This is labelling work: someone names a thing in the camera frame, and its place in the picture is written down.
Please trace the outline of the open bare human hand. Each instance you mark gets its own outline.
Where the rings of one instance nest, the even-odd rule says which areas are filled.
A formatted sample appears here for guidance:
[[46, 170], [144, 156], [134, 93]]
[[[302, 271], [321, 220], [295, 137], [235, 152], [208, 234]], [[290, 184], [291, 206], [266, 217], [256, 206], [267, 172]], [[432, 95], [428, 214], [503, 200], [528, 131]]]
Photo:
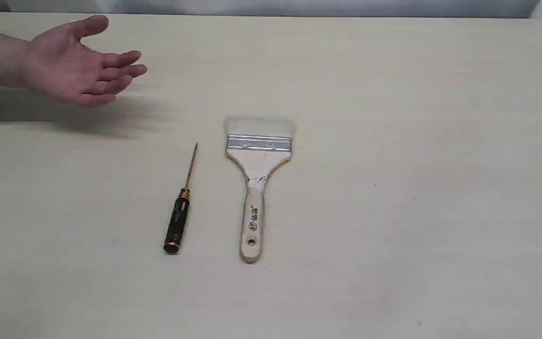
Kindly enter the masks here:
[[106, 16], [94, 15], [29, 41], [21, 56], [21, 87], [70, 105], [96, 107], [114, 101], [148, 68], [138, 62], [140, 51], [99, 52], [82, 43], [108, 26]]

